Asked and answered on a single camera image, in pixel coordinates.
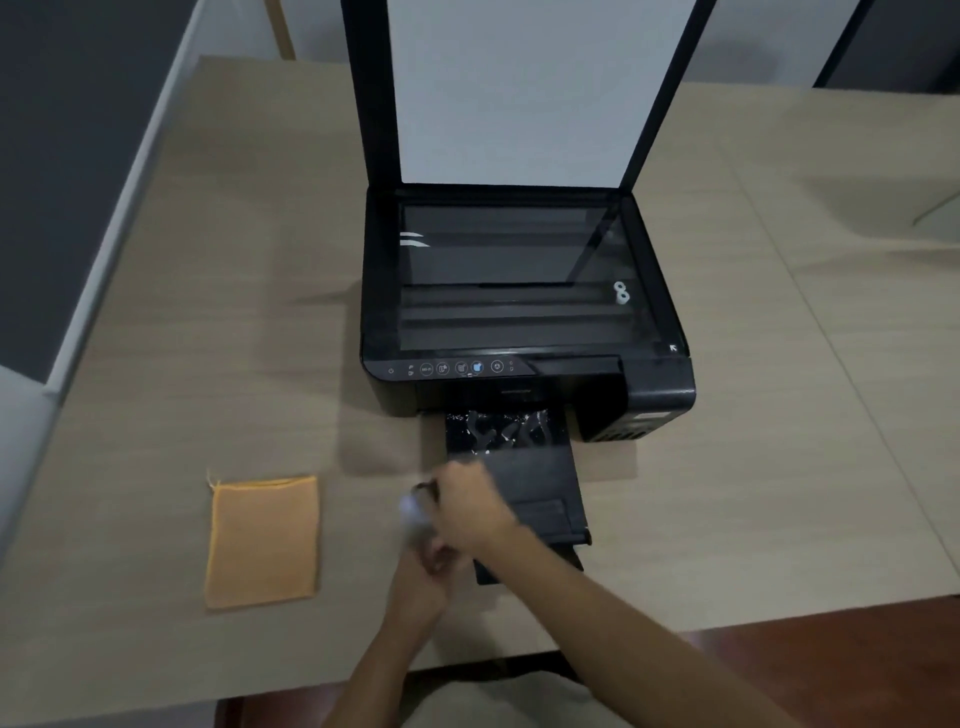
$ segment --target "orange cloth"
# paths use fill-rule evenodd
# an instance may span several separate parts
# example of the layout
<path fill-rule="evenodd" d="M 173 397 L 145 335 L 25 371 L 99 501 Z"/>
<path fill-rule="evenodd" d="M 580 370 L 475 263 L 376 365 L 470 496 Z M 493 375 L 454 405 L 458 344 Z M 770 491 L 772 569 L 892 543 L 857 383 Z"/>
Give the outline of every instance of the orange cloth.
<path fill-rule="evenodd" d="M 204 596 L 210 609 L 317 591 L 316 476 L 217 483 Z"/>

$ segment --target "black printer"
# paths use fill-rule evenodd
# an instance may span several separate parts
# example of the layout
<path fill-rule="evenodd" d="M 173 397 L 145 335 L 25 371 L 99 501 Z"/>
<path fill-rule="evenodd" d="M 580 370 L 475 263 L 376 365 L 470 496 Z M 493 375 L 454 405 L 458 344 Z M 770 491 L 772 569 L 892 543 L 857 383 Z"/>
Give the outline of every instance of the black printer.
<path fill-rule="evenodd" d="M 387 412 L 446 413 L 448 453 L 578 565 L 565 412 L 635 440 L 696 398 L 632 190 L 713 1 L 342 0 L 363 367 Z"/>

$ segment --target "floor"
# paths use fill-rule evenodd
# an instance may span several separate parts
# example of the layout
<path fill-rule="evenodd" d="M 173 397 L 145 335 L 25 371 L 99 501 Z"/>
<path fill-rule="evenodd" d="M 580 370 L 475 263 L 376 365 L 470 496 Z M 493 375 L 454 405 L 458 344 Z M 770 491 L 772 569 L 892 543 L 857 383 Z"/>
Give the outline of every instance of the floor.
<path fill-rule="evenodd" d="M 943 597 L 691 632 L 684 637 L 811 728 L 949 728 L 960 716 L 960 598 Z M 411 676 L 484 680 L 568 672 L 559 653 Z M 222 701 L 217 728 L 319 728 L 340 685 Z"/>

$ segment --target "table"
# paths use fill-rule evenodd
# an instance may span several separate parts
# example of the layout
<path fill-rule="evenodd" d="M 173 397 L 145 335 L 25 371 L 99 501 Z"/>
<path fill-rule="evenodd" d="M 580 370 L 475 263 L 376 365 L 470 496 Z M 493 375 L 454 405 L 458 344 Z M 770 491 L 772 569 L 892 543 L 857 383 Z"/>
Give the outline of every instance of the table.
<path fill-rule="evenodd" d="M 575 444 L 591 576 L 677 630 L 960 591 L 960 250 L 910 227 L 958 128 L 956 98 L 681 87 L 636 195 L 700 394 Z M 443 457 L 359 366 L 365 187 L 345 66 L 202 62 L 0 571 L 0 725 L 348 675 Z M 204 609 L 208 469 L 320 474 L 315 598 Z M 552 646 L 471 585 L 415 667 Z"/>

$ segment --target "wall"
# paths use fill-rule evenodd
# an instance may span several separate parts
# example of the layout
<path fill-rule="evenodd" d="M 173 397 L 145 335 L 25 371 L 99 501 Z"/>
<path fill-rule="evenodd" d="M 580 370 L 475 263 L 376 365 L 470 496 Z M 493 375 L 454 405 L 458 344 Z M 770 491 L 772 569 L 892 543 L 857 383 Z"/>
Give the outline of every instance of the wall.
<path fill-rule="evenodd" d="M 858 0 L 717 0 L 686 81 L 813 86 Z"/>
<path fill-rule="evenodd" d="M 282 0 L 298 59 L 347 62 L 340 0 Z"/>
<path fill-rule="evenodd" d="M 266 60 L 280 57 L 263 0 L 206 0 L 193 50 L 194 58 L 200 55 Z"/>

